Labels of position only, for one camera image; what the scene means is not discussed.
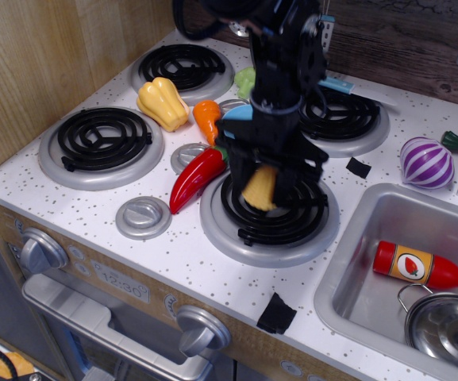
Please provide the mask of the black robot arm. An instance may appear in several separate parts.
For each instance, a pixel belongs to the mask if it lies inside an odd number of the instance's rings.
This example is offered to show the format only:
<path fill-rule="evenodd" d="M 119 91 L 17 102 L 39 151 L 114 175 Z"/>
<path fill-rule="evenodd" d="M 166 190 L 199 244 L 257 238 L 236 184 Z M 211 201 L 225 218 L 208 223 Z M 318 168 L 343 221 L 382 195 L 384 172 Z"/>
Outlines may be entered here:
<path fill-rule="evenodd" d="M 216 142 L 229 155 L 233 187 L 259 210 L 282 206 L 300 182 L 317 182 L 328 154 L 311 144 L 299 127 L 299 110 L 320 95 L 326 60 L 316 1 L 203 1 L 214 17 L 204 29 L 185 26 L 184 3 L 174 1 L 176 28 L 203 40 L 230 22 L 249 33 L 256 82 L 250 94 L 252 117 L 217 122 Z"/>

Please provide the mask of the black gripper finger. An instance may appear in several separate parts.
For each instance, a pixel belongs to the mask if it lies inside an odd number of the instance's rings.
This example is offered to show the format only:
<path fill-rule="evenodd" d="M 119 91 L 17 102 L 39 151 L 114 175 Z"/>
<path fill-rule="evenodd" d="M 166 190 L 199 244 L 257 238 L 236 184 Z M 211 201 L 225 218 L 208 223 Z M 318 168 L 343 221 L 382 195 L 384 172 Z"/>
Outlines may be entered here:
<path fill-rule="evenodd" d="M 276 178 L 273 202 L 284 206 L 296 186 L 310 181 L 310 166 L 306 163 L 281 164 Z"/>
<path fill-rule="evenodd" d="M 258 148 L 232 147 L 228 149 L 233 185 L 238 191 L 246 188 L 249 180 L 259 167 L 259 153 Z"/>

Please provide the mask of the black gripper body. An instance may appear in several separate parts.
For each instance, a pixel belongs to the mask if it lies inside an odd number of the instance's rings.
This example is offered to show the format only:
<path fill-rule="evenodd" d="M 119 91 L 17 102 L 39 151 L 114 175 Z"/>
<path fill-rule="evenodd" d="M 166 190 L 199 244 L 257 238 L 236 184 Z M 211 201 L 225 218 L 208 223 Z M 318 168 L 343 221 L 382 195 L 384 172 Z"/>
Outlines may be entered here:
<path fill-rule="evenodd" d="M 258 148 L 260 164 L 279 169 L 281 164 L 306 163 L 311 175 L 320 175 L 329 155 L 310 143 L 299 128 L 298 107 L 268 113 L 251 105 L 252 137 L 250 140 L 233 140 L 221 136 L 221 120 L 218 127 L 217 144 L 227 151 L 229 148 Z"/>

